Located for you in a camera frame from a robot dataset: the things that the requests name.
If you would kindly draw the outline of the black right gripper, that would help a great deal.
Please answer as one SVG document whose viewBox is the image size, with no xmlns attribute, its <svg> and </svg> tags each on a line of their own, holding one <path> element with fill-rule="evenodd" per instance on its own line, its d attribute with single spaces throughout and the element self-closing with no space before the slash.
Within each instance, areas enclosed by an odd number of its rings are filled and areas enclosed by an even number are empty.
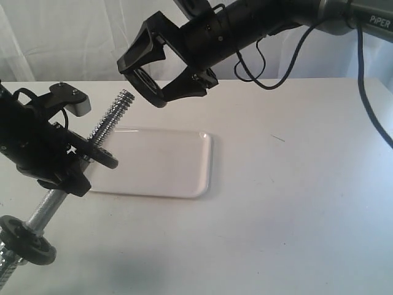
<svg viewBox="0 0 393 295">
<path fill-rule="evenodd" d="M 165 60 L 163 48 L 174 42 L 174 51 L 190 67 L 162 88 L 164 101 L 206 96 L 208 89 L 218 85 L 211 67 L 246 46 L 245 9 L 181 11 L 188 22 L 180 28 L 160 11 L 145 20 L 133 43 L 117 60 L 119 73 L 128 74 Z"/>
</svg>

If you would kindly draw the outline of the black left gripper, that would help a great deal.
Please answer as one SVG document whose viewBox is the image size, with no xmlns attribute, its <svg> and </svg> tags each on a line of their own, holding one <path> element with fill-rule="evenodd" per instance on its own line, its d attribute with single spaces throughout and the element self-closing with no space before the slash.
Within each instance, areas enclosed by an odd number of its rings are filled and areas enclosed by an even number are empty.
<svg viewBox="0 0 393 295">
<path fill-rule="evenodd" d="M 59 123 L 1 120 L 1 153 L 46 189 L 83 197 L 91 184 L 80 160 L 94 160 L 95 150 L 92 142 Z"/>
</svg>

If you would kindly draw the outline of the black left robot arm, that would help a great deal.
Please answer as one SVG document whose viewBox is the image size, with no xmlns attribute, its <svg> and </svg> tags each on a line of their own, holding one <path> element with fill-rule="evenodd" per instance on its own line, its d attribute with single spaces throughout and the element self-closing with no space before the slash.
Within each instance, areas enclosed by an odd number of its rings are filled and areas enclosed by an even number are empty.
<svg viewBox="0 0 393 295">
<path fill-rule="evenodd" d="M 88 143 L 70 130 L 68 113 L 81 117 L 90 110 L 88 95 L 65 82 L 40 96 L 2 86 L 1 154 L 42 187 L 82 197 L 91 189 L 80 162 Z"/>
</svg>

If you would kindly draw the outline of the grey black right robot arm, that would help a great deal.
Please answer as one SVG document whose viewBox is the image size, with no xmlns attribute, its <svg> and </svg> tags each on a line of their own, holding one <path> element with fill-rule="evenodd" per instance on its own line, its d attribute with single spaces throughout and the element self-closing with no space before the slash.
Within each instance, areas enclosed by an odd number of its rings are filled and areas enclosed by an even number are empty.
<svg viewBox="0 0 393 295">
<path fill-rule="evenodd" d="M 158 108 L 168 102 L 205 96 L 218 83 L 212 67 L 253 42 L 299 26 L 341 36 L 361 24 L 363 30 L 392 41 L 391 1 L 235 1 L 212 6 L 208 1 L 178 1 L 187 17 L 176 26 L 162 12 L 142 23 L 117 67 L 130 84 Z M 144 66 L 165 59 L 169 47 L 186 65 L 165 87 Z"/>
</svg>

